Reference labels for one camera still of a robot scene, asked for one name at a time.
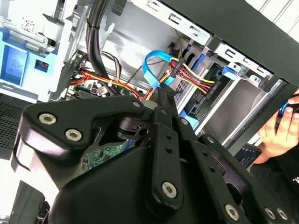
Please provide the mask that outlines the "person's right hand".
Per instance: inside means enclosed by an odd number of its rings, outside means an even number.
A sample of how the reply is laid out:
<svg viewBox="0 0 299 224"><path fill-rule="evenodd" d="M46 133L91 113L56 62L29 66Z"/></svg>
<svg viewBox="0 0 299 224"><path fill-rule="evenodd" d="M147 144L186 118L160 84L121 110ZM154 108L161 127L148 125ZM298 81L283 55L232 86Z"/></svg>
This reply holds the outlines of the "person's right hand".
<svg viewBox="0 0 299 224"><path fill-rule="evenodd" d="M262 140L262 144L259 148L262 153L254 162L255 164L262 164L270 158L281 156L298 144L299 113L294 112L292 108L292 105L298 103L299 92L296 91L294 96L288 99L279 125L276 125L279 114L279 111L277 111L260 128L258 134Z"/></svg>

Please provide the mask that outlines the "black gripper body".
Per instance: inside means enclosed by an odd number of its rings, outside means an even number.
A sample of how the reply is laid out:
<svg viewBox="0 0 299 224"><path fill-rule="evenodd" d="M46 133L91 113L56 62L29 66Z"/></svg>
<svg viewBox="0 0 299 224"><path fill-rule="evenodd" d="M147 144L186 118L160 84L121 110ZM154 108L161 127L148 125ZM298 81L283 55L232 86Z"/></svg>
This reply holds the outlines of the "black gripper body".
<svg viewBox="0 0 299 224"><path fill-rule="evenodd" d="M153 167L154 151L131 149L70 181L50 209L50 224L168 224L183 206L182 163L162 150L161 168Z"/></svg>

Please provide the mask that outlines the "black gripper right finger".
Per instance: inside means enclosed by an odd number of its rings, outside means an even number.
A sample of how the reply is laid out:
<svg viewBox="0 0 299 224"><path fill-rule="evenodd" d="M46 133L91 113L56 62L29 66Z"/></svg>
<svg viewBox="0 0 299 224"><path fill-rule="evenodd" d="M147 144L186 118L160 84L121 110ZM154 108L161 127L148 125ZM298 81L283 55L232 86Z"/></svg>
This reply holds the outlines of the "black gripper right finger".
<svg viewBox="0 0 299 224"><path fill-rule="evenodd" d="M178 133L183 206L169 224L290 224L292 216L273 194L212 136L197 137L178 112L174 92L167 100Z"/></svg>

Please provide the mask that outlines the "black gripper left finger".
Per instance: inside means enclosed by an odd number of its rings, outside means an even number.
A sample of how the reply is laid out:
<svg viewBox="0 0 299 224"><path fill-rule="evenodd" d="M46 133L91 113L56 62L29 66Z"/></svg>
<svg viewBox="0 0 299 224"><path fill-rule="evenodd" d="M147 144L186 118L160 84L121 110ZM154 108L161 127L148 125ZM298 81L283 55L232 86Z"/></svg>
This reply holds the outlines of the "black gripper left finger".
<svg viewBox="0 0 299 224"><path fill-rule="evenodd" d="M70 181L137 147L154 151L154 168L162 167L162 150L170 148L170 163L178 169L171 92L158 88L154 102L118 96L30 105L21 115L12 167L50 208Z"/></svg>

